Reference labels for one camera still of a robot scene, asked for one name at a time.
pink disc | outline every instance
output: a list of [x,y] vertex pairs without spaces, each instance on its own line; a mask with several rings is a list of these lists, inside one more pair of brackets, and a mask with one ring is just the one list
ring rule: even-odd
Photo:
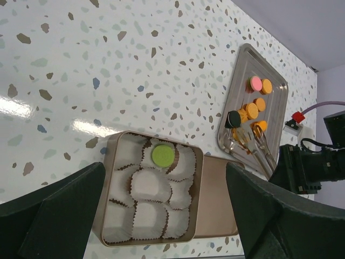
[[263,88],[263,83],[261,82],[261,79],[257,76],[253,76],[250,79],[250,85],[254,91],[261,91],[261,89]]

paper cupcake liner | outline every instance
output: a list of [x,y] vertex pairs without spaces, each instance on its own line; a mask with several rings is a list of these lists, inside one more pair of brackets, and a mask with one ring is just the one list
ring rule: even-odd
[[126,207],[126,208],[132,208],[132,207],[129,207],[128,205],[124,204],[123,202],[116,200],[116,199],[109,199],[108,201],[112,202],[114,204],[117,204],[117,205],[121,205],[121,206]]
[[123,170],[113,172],[109,199],[123,203],[127,207],[134,206],[134,200],[129,195],[128,180],[139,169],[138,165],[131,165]]
[[172,165],[169,167],[169,169],[167,170],[167,174],[169,174],[172,170],[174,170],[178,164],[178,160],[180,158],[180,153],[178,152],[177,147],[175,147],[175,158],[174,158],[174,162],[172,163]]
[[163,238],[179,238],[183,236],[189,225],[189,210],[174,210],[165,206],[168,212],[168,223]]
[[151,155],[152,155],[153,149],[158,145],[167,145],[167,146],[171,147],[172,150],[175,151],[174,144],[171,142],[168,142],[168,141],[163,141],[163,140],[159,140],[159,139],[155,139],[155,138],[151,138],[150,143],[151,143],[151,145],[146,147],[143,150],[143,159],[140,163],[140,166],[143,168],[145,168],[145,167],[151,167],[152,168],[153,167],[153,168],[156,168],[157,170],[162,171],[162,172],[168,171],[168,169],[170,167],[161,168],[161,167],[156,166],[156,164],[153,162],[153,160],[151,158]]
[[132,237],[135,209],[109,202],[103,228],[106,243],[120,243]]
[[177,145],[176,148],[179,154],[178,163],[168,173],[168,179],[180,182],[193,177],[196,168],[196,157],[193,149],[190,147]]
[[169,215],[168,215],[167,209],[165,209],[165,211],[167,212],[167,218],[166,218],[166,220],[165,220],[165,226],[164,226],[164,228],[163,228],[163,232],[162,232],[162,236],[161,236],[161,237],[163,237],[163,236],[166,234],[167,228],[168,228]]
[[163,204],[138,202],[135,206],[132,238],[135,240],[160,238],[167,216],[168,214]]
[[143,168],[132,176],[130,195],[136,201],[166,202],[171,197],[171,187],[162,172]]
[[142,160],[142,148],[147,139],[133,134],[124,134],[118,143],[115,158],[115,169],[129,164],[139,165]]
[[181,182],[170,181],[171,197],[168,204],[172,209],[186,209],[192,202],[189,195],[189,189],[193,184],[192,179],[186,179]]

red connector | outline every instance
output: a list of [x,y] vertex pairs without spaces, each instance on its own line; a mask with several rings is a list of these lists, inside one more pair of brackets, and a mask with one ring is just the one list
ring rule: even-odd
[[295,112],[292,115],[292,118],[297,122],[297,123],[301,123],[301,121],[303,121],[306,117],[304,117],[304,115],[301,112]]

metal tongs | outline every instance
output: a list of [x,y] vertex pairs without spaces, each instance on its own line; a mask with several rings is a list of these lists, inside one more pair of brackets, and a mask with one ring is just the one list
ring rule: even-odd
[[272,156],[270,149],[268,148],[265,133],[263,132],[261,127],[258,125],[254,125],[253,131],[254,131],[254,138],[257,141],[257,146],[262,150],[262,152],[264,152],[265,158],[271,170],[274,172],[275,168],[277,167],[277,163],[274,160],[274,157]]
[[274,170],[268,164],[266,156],[257,149],[254,134],[250,126],[244,124],[240,128],[236,128],[235,131],[240,144],[252,153],[257,163],[262,167],[266,179],[270,179]]

terrazzo table surface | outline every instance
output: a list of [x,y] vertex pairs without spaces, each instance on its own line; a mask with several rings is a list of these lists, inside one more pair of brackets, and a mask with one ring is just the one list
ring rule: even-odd
[[[316,74],[230,1],[0,0],[0,201],[102,161],[120,129],[227,157],[216,133],[243,43],[288,81],[285,120],[315,104]],[[85,258],[238,254],[239,236],[107,248],[91,233]]]

